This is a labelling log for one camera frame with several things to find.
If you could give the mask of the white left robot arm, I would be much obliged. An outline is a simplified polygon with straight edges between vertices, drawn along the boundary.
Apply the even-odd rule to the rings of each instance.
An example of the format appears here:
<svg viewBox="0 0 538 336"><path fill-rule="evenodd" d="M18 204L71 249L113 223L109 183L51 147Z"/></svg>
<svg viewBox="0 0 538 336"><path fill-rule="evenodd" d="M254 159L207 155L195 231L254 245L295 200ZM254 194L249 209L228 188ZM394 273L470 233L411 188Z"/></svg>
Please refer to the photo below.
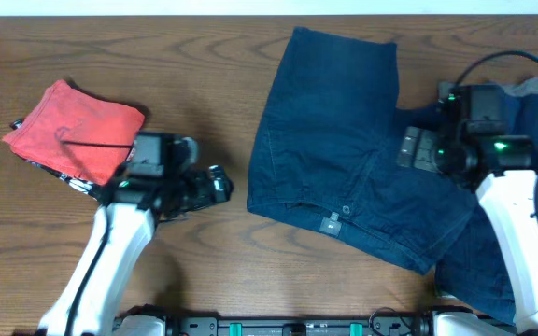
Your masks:
<svg viewBox="0 0 538 336"><path fill-rule="evenodd" d="M160 225L229 201L233 184L219 165L194 169L190 137L141 133L129 157L100 189L90 239L39 335L170 335L168 318L150 306L125 317L120 302L145 247Z"/></svg>

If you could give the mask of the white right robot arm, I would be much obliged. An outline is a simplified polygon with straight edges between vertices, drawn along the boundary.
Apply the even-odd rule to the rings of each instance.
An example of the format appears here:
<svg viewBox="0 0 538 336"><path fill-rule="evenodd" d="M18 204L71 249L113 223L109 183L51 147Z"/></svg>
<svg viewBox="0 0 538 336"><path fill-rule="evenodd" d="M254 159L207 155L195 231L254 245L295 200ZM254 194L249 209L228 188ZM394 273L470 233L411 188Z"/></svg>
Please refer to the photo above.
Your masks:
<svg viewBox="0 0 538 336"><path fill-rule="evenodd" d="M510 133L506 105L451 95L434 130L409 127L398 163L433 172L475 195L503 255L520 335L538 335L538 147Z"/></svg>

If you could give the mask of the dark blue denim shorts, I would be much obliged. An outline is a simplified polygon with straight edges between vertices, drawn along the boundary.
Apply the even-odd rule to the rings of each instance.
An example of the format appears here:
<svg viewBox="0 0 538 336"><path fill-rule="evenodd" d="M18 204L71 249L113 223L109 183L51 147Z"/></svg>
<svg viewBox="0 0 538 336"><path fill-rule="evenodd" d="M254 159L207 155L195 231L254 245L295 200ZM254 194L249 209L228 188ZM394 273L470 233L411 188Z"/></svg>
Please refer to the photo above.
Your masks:
<svg viewBox="0 0 538 336"><path fill-rule="evenodd" d="M396 47L293 30L248 168L250 213L426 273L459 238L475 197L396 159L405 130L437 129L433 105L402 110Z"/></svg>

